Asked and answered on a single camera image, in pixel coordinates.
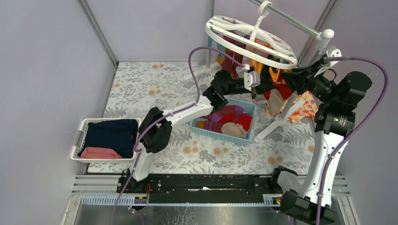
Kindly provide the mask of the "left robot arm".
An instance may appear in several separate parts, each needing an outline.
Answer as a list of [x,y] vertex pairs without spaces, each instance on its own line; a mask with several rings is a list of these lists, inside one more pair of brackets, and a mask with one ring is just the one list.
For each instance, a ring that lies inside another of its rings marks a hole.
[[221,110],[228,103],[226,95],[249,93],[255,97],[274,88],[270,75],[259,73],[253,67],[242,78],[232,78],[228,71],[220,70],[197,99],[174,109],[150,109],[138,128],[139,136],[134,146],[138,156],[130,169],[128,187],[135,193],[144,190],[150,162],[156,153],[167,147],[174,128]]

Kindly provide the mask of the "red santa sock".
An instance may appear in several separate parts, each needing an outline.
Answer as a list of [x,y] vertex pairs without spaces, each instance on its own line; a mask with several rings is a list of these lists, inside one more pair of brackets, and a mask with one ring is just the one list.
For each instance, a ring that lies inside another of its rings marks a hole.
[[235,124],[242,125],[244,130],[248,131],[251,126],[252,119],[253,119],[252,116],[247,113],[243,113],[240,115],[230,114],[230,115],[226,115],[226,116],[222,117],[219,120],[219,123],[233,122]]

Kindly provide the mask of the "red beige sock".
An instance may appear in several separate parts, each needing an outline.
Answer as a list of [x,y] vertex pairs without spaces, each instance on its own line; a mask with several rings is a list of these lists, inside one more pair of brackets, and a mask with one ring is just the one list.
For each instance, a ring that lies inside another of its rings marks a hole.
[[238,138],[246,138],[248,132],[244,129],[241,124],[228,122],[223,124],[221,128],[222,134],[230,135]]
[[281,108],[283,108],[284,103],[285,100],[283,99],[281,93],[276,89],[272,89],[267,102],[266,113],[275,117],[281,112]]

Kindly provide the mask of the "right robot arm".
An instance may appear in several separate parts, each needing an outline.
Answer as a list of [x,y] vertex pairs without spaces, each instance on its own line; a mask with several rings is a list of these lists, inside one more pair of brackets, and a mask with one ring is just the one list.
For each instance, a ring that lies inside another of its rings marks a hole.
[[331,209],[332,186],[346,138],[355,127],[359,101],[372,86],[371,79],[358,71],[349,72],[335,83],[309,69],[297,70],[283,76],[295,94],[310,92],[321,102],[315,114],[315,150],[303,183],[298,174],[286,167],[273,170],[269,187],[283,192],[280,211],[309,225],[329,225],[337,213]]

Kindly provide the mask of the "white clip hanger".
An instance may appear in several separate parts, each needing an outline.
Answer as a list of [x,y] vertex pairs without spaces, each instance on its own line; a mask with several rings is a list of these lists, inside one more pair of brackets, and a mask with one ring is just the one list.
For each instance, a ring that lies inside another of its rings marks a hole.
[[260,28],[269,15],[270,1],[259,6],[259,17],[254,25],[230,17],[213,16],[205,25],[206,34],[225,48],[264,65],[293,69],[298,60],[290,45],[281,38]]

